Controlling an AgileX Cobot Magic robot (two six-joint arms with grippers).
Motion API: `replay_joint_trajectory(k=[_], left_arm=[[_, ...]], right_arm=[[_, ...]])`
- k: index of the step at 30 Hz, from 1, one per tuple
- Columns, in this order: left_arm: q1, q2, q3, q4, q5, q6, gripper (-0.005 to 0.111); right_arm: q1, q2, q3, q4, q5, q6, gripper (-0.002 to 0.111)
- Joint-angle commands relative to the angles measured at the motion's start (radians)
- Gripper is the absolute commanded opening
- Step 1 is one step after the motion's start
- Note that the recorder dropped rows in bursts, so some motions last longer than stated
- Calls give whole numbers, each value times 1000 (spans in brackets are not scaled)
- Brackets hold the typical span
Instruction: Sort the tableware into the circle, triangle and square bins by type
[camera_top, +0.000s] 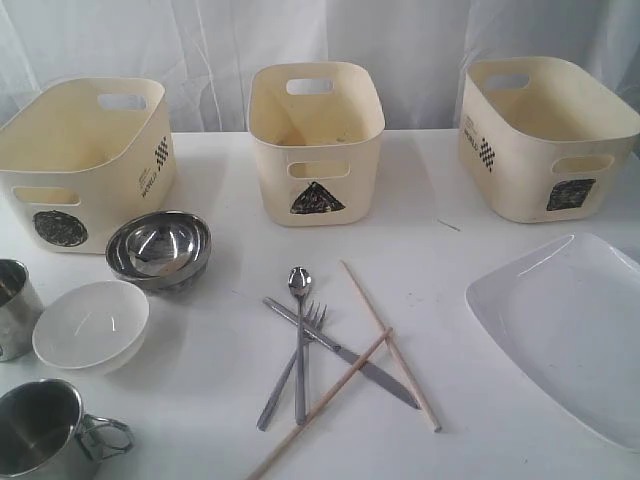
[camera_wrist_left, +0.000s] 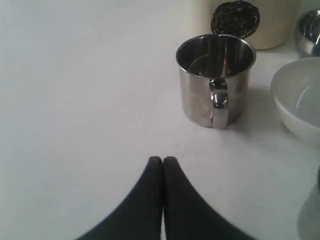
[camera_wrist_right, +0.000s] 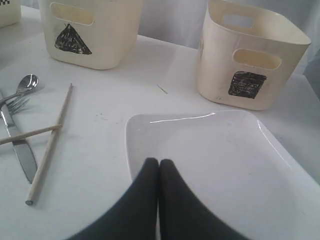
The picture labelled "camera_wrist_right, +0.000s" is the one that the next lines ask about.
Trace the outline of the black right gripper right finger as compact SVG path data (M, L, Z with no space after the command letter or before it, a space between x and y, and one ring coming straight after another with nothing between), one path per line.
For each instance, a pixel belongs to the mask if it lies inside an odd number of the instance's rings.
M159 165L159 227L162 240L245 240L191 191L174 162Z

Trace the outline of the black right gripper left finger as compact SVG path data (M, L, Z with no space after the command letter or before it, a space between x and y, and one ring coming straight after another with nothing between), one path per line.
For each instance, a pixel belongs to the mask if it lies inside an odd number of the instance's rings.
M158 214L159 162L145 159L122 197L70 240L154 240Z

